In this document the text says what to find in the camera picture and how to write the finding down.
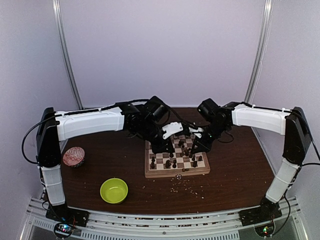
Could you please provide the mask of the dark queen piece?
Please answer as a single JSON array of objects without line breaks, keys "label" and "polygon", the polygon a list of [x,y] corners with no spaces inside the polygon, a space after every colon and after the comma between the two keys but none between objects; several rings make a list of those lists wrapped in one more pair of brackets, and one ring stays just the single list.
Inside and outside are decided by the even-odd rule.
[{"label": "dark queen piece", "polygon": [[170,169],[171,168],[171,161],[170,160],[167,160],[165,162],[165,165],[164,165],[165,169]]}]

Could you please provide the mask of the dark knight piece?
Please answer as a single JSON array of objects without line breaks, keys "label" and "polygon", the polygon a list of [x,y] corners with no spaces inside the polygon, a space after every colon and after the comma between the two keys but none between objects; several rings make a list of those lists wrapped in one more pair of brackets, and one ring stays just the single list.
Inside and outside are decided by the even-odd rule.
[{"label": "dark knight piece", "polygon": [[197,166],[198,166],[198,162],[197,162],[196,160],[193,161],[193,162],[192,162],[192,167],[193,167],[193,168],[196,168]]}]

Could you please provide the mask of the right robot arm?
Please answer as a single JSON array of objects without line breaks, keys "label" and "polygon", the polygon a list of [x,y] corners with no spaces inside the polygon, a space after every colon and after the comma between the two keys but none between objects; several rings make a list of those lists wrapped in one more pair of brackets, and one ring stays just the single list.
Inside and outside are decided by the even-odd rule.
[{"label": "right robot arm", "polygon": [[208,125],[195,137],[192,154],[208,153],[214,140],[233,126],[252,127],[284,136],[280,169],[256,210],[259,220],[268,220],[300,169],[306,166],[304,160],[309,147],[315,145],[304,111],[300,107],[273,109],[234,101],[219,106],[211,98],[204,100],[197,111]]}]

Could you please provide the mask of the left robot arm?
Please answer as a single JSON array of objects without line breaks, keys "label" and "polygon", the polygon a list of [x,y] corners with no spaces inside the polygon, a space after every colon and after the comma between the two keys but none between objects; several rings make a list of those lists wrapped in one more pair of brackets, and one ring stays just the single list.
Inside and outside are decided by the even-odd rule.
[{"label": "left robot arm", "polygon": [[41,121],[27,131],[30,134],[37,129],[37,154],[34,161],[27,159],[27,162],[40,168],[53,215],[61,222],[72,218],[62,184],[61,142],[100,132],[128,131],[150,142],[153,153],[173,154],[171,136],[189,131],[193,124],[180,118],[178,122],[161,126],[159,121],[168,112],[177,114],[157,96],[78,111],[55,111],[52,107],[46,108]]}]

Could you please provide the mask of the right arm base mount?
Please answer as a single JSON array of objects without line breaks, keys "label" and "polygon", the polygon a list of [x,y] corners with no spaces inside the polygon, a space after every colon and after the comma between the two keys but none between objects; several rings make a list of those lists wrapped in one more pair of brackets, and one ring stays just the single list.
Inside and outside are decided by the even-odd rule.
[{"label": "right arm base mount", "polygon": [[279,204],[260,205],[250,209],[241,210],[239,218],[242,226],[254,226],[255,233],[259,237],[271,237],[276,231],[275,219],[283,214]]}]

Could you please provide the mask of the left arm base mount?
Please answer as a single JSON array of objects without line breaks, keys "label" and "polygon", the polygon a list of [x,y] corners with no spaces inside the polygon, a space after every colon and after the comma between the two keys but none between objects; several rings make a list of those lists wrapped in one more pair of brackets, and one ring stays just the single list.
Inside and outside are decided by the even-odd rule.
[{"label": "left arm base mount", "polygon": [[60,239],[69,238],[79,227],[86,227],[89,212],[85,210],[69,208],[66,216],[58,216],[52,209],[46,211],[45,217],[56,221],[53,233]]}]

